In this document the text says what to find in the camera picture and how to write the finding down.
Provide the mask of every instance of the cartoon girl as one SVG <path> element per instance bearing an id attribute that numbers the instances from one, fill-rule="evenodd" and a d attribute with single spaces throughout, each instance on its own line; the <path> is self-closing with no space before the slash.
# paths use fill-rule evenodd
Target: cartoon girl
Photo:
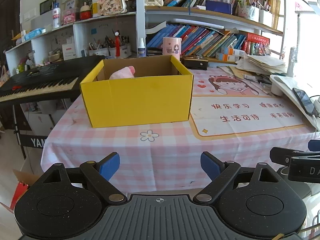
<path id="1" fill-rule="evenodd" d="M 231 93 L 232 95 L 237 95 L 238 93 L 241 95 L 259 94 L 257 90 L 251 88 L 248 84 L 236 77 L 210 75 L 209 82 L 222 94 L 227 94 L 227 90 L 229 92 L 236 92 Z"/>
<path id="2" fill-rule="evenodd" d="M 179 53 L 179 45 L 176 44 L 176 45 L 173 47 L 173 50 L 174 50 L 174 53 L 175 53 L 175 54 L 178 54 L 178 53 Z"/>

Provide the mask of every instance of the pink mug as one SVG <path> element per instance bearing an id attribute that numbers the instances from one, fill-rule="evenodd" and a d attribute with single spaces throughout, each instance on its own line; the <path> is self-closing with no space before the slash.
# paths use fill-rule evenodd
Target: pink mug
<path id="1" fill-rule="evenodd" d="M 172 55 L 180 61 L 181 38 L 163 37 L 162 55 Z"/>

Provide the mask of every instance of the yellow cardboard box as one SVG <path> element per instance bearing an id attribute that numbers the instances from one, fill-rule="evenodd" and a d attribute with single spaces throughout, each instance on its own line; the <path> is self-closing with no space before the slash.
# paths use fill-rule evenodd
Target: yellow cardboard box
<path id="1" fill-rule="evenodd" d="M 109 80 L 130 65 L 135 78 Z M 192 73 L 170 55 L 102 60 L 80 83 L 93 128 L 186 121 L 192 86 Z"/>

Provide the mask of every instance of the pink checkered tablecloth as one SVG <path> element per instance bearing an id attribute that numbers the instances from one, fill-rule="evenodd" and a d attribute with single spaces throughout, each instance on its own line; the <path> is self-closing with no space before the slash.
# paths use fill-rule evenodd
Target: pink checkered tablecloth
<path id="1" fill-rule="evenodd" d="M 194 95 L 224 93 L 210 84 L 208 77 L 229 74 L 217 68 L 192 72 Z M 266 96 L 257 88 L 254 90 Z M 272 147 L 307 150 L 308 141 L 318 135 L 315 136 L 313 128 L 305 126 L 258 135 L 200 140 L 194 136 L 189 121 L 94 129 L 90 126 L 82 97 L 79 97 L 46 140 L 41 167 L 44 171 L 54 163 L 78 167 L 88 160 L 98 162 L 109 153 L 117 152 L 121 164 L 110 182 L 122 192 L 202 188 L 210 183 L 200 166 L 200 155 L 204 151 L 222 161 L 233 160 L 245 167 L 267 162 L 276 169 L 279 165 L 269 159 Z"/>

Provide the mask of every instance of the gray ribbed plate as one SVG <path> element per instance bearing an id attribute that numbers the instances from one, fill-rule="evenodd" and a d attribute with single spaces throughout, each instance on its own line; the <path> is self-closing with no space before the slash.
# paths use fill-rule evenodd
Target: gray ribbed plate
<path id="1" fill-rule="evenodd" d="M 219 220 L 211 207 L 196 205 L 186 195 L 133 195 L 129 203 L 107 208 L 102 219 L 87 232 L 69 239 L 249 240 L 251 238 L 233 232 Z M 301 240 L 295 234 L 283 239 Z M 33 240 L 33 238 L 23 236 L 21 240 Z"/>

